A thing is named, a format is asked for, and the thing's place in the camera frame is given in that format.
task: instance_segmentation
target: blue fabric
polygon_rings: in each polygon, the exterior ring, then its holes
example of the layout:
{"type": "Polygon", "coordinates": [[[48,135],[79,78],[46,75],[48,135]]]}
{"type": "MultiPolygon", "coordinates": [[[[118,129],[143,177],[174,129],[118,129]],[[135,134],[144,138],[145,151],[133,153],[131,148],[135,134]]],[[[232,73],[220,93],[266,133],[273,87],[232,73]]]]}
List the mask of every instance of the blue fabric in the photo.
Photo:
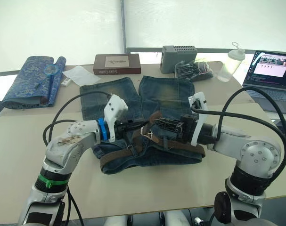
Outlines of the blue fabric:
{"type": "MultiPolygon", "coordinates": [[[[192,114],[188,97],[194,94],[194,86],[191,82],[179,79],[161,79],[144,76],[139,85],[139,95],[130,78],[80,87],[80,93],[93,90],[116,94],[125,100],[129,110],[122,121],[148,120],[150,115],[158,110],[161,111],[163,117],[173,119],[180,119],[183,113],[192,114]]],[[[96,120],[99,117],[103,117],[106,103],[107,98],[102,94],[91,94],[81,97],[83,119],[96,120]]],[[[156,125],[151,130],[158,137],[163,138],[164,141],[176,138],[174,132],[160,129],[156,125]]],[[[130,138],[131,135],[132,133],[129,132],[127,137],[130,138]]],[[[109,162],[103,167],[103,173],[114,174],[134,166],[201,162],[201,154],[182,149],[161,147],[145,137],[140,137],[140,140],[143,145],[141,153],[109,162]]],[[[114,143],[102,142],[93,147],[93,152],[100,159],[107,153],[126,148],[127,145],[123,139],[116,140],[114,143]]]]}
{"type": "Polygon", "coordinates": [[[45,67],[53,63],[54,59],[49,56],[27,58],[1,104],[10,109],[53,106],[66,59],[62,56],[58,58],[58,73],[53,76],[45,75],[45,67]]]}

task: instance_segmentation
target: white curtain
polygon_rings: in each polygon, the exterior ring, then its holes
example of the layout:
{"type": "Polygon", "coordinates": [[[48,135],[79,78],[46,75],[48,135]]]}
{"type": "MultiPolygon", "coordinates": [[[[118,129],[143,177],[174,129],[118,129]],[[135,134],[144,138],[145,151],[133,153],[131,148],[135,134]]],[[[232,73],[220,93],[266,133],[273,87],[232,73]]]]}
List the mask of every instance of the white curtain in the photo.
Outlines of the white curtain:
{"type": "Polygon", "coordinates": [[[59,56],[67,65],[123,53],[119,0],[0,0],[0,72],[29,56],[59,56]]]}
{"type": "Polygon", "coordinates": [[[286,0],[125,0],[128,48],[194,45],[286,52],[286,0]]]}

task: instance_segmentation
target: denim jeans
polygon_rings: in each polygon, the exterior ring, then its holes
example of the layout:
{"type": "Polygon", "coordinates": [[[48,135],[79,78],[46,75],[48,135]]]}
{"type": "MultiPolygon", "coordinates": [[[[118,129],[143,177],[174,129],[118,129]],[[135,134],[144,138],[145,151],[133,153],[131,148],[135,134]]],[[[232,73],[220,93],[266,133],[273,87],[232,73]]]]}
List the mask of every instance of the denim jeans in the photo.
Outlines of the denim jeans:
{"type": "MultiPolygon", "coordinates": [[[[144,76],[139,85],[137,94],[130,78],[123,78],[111,82],[100,83],[92,86],[80,87],[80,92],[101,90],[116,94],[128,106],[128,112],[123,120],[148,120],[151,114],[160,111],[163,117],[180,119],[183,113],[192,114],[188,97],[194,94],[194,86],[191,82],[144,76]]],[[[107,98],[103,94],[92,94],[81,97],[82,114],[84,120],[95,120],[104,117],[104,107],[107,98]]],[[[174,140],[176,133],[166,131],[154,125],[152,132],[161,139],[174,140]]],[[[134,166],[152,166],[163,164],[192,164],[201,162],[202,156],[187,150],[176,148],[164,148],[158,146],[148,138],[140,137],[143,151],[133,156],[123,157],[107,163],[103,167],[103,173],[114,174],[125,168],[134,166]]],[[[93,152],[98,159],[107,153],[124,149],[128,146],[123,139],[114,143],[102,142],[93,147],[93,152]]]]}

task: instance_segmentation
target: laptop keyboard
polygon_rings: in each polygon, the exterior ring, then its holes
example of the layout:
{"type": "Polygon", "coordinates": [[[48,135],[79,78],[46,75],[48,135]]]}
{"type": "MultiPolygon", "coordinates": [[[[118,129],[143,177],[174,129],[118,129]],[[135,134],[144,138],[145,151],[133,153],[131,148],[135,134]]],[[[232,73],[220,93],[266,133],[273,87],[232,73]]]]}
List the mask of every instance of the laptop keyboard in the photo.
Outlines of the laptop keyboard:
{"type": "MultiPolygon", "coordinates": [[[[286,101],[286,93],[285,92],[278,92],[278,91],[273,91],[273,90],[264,90],[273,100],[278,100],[278,101],[286,101]]],[[[251,97],[261,97],[264,98],[260,93],[253,91],[253,90],[247,90],[247,93],[251,97]]]]}

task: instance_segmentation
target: brown belt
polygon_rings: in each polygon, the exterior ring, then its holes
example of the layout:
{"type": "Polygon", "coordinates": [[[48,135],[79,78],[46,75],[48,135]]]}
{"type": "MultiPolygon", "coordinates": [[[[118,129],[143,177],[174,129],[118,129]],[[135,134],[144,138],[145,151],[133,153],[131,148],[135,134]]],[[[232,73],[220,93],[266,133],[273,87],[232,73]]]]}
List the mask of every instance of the brown belt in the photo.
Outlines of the brown belt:
{"type": "Polygon", "coordinates": [[[135,148],[137,154],[141,153],[143,151],[142,142],[140,141],[141,136],[147,137],[148,139],[150,139],[151,142],[154,142],[158,146],[162,146],[162,147],[165,146],[169,149],[170,148],[183,149],[189,152],[199,153],[202,155],[203,158],[205,157],[204,148],[200,145],[197,145],[196,147],[194,147],[189,143],[183,144],[175,140],[164,141],[163,139],[160,139],[157,136],[155,136],[150,130],[150,128],[153,126],[154,120],[159,119],[161,117],[162,117],[162,114],[160,112],[153,113],[149,118],[149,122],[145,126],[133,132],[132,134],[132,142],[134,144],[133,146],[130,145],[125,149],[107,153],[103,157],[101,157],[100,159],[101,170],[103,171],[103,167],[111,161],[114,161],[116,159],[123,158],[123,157],[132,156],[133,155],[133,152],[131,150],[132,148],[135,148]]]}

